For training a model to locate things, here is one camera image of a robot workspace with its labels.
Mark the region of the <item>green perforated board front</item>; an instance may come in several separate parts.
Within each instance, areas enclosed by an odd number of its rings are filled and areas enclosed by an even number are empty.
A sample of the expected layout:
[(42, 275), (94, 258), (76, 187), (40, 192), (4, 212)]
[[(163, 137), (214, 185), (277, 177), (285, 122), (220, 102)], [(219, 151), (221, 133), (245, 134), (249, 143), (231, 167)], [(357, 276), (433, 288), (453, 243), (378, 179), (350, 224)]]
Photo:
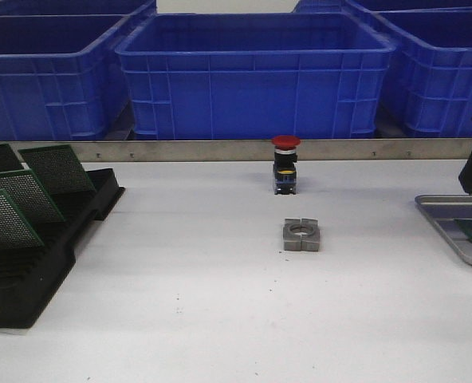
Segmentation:
[(43, 241), (16, 203), (0, 189), (0, 251), (43, 246)]

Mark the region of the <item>green perforated board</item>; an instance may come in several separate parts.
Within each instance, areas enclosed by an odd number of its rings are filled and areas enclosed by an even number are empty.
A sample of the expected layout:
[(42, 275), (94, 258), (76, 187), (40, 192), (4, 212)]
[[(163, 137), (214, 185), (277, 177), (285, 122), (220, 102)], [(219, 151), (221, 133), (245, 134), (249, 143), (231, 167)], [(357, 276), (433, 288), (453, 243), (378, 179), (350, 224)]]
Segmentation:
[(19, 149), (18, 153), (50, 195), (96, 190), (69, 144)]
[(0, 189), (0, 251), (43, 246), (43, 241), (16, 203)]
[(0, 172), (0, 189), (6, 191), (31, 223), (65, 221), (52, 197), (31, 169)]

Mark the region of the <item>silver metal tray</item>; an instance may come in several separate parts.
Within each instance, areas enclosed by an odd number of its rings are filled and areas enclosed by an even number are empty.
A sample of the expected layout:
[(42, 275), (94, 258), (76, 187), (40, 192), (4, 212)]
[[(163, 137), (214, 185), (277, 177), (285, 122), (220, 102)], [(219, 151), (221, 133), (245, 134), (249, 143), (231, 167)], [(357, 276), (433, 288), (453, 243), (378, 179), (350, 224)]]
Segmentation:
[(415, 202), (458, 257), (472, 266), (472, 242), (455, 222), (456, 219), (472, 219), (472, 195), (419, 195)]

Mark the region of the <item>green perforated board rear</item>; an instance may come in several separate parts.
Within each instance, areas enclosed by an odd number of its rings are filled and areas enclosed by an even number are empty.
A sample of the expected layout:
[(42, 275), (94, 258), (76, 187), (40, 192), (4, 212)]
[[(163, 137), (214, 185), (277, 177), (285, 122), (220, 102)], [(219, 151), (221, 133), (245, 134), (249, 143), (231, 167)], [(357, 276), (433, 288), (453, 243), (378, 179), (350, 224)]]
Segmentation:
[(50, 195), (96, 190), (69, 144), (19, 149), (18, 153)]

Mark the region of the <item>green perforated board middle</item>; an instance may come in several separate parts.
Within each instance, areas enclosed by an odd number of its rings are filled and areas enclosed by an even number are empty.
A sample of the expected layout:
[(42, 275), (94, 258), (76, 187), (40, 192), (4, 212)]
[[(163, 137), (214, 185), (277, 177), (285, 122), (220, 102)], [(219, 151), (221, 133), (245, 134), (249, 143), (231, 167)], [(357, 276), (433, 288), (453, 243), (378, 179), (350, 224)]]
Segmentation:
[(31, 169), (0, 172), (0, 189), (6, 191), (31, 223), (65, 221), (52, 197)]

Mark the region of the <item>black slotted board rack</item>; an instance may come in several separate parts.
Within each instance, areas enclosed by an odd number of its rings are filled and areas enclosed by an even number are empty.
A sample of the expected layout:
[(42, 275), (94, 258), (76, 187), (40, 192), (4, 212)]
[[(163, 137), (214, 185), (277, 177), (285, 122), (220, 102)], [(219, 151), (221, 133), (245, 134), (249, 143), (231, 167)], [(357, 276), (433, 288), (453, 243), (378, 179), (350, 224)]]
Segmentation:
[(91, 222), (107, 217), (124, 193), (111, 168), (85, 171), (95, 191), (50, 195), (64, 222), (27, 219), (43, 247), (0, 251), (0, 329), (28, 329), (36, 322), (76, 262), (78, 240)]

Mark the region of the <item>blue plastic crate right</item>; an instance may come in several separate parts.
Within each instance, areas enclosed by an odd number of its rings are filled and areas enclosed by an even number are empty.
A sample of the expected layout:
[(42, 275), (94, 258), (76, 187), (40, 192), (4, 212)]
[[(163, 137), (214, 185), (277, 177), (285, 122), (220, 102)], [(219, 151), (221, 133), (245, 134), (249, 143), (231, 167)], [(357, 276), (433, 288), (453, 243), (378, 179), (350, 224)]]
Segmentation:
[(388, 11), (395, 44), (381, 105), (409, 137), (472, 137), (472, 10)]

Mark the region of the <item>blue plastic crate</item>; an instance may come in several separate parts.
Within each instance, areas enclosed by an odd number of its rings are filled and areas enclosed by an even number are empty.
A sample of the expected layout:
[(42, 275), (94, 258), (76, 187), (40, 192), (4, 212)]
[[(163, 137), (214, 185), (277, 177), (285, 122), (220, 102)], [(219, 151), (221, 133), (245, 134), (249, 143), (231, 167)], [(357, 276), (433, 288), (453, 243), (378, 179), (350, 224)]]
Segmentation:
[(128, 104), (122, 15), (0, 16), (0, 140), (99, 140)]
[(409, 137), (472, 137), (472, 10), (388, 11), (395, 44), (381, 105)]
[(116, 48), (156, 140), (368, 138), (393, 52), (345, 13), (158, 14)]

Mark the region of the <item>grey metal clamp block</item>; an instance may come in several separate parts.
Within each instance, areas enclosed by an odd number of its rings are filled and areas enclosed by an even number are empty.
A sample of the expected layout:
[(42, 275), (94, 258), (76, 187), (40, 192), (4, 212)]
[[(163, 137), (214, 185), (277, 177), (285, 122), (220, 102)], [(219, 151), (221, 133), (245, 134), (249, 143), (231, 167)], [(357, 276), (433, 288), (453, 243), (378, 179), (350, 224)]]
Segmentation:
[(285, 219), (282, 232), (285, 251), (318, 252), (321, 229), (316, 219)]

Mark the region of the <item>blue crate back right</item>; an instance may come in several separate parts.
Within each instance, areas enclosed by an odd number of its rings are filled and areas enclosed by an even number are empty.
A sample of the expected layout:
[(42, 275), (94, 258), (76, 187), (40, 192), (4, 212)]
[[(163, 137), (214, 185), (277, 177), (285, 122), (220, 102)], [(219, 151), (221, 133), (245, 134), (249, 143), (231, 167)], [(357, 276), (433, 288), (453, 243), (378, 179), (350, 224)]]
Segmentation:
[(294, 13), (345, 12), (359, 18), (373, 13), (424, 10), (472, 10), (472, 0), (298, 1)]

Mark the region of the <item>red emergency stop button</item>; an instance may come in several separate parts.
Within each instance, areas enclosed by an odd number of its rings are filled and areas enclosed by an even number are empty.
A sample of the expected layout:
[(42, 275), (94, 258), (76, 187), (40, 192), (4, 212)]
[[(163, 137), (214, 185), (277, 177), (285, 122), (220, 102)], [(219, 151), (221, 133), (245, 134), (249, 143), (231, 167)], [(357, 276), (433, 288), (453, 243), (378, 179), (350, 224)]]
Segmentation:
[(297, 146), (301, 140), (297, 136), (275, 136), (273, 178), (275, 195), (295, 195), (297, 192)]

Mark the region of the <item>blue plastic crate centre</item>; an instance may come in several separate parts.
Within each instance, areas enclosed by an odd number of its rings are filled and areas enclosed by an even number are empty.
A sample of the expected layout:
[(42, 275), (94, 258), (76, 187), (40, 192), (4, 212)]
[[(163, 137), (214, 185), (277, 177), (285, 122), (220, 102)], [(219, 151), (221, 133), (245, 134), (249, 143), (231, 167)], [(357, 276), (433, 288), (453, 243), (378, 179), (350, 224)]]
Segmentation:
[(368, 138), (393, 52), (345, 13), (158, 14), (116, 48), (156, 140)]

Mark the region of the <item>blue plastic crate left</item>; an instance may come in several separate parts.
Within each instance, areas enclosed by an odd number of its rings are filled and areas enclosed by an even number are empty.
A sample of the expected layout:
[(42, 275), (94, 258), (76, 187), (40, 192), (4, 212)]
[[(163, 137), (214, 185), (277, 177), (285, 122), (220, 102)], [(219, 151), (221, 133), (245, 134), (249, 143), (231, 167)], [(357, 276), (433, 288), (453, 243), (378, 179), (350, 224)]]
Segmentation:
[(0, 140), (99, 140), (128, 104), (122, 15), (0, 16)]

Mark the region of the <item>blue crate back left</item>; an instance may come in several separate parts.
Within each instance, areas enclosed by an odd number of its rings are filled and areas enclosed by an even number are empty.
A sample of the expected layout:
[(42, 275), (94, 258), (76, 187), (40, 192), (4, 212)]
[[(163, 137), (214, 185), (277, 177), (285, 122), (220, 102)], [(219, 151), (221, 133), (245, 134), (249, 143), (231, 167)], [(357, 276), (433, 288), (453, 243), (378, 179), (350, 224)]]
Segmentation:
[(46, 1), (46, 0), (6, 0), (0, 1), (0, 16), (32, 15), (149, 15), (157, 10), (156, 1)]

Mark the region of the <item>steel table edge rail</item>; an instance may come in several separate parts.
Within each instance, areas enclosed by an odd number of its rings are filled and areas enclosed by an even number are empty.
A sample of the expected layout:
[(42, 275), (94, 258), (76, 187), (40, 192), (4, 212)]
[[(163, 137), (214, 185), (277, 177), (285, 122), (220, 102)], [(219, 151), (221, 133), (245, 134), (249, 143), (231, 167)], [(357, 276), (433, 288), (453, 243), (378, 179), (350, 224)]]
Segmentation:
[[(271, 161), (269, 140), (70, 141), (82, 162)], [(472, 138), (303, 140), (299, 160), (465, 160)]]

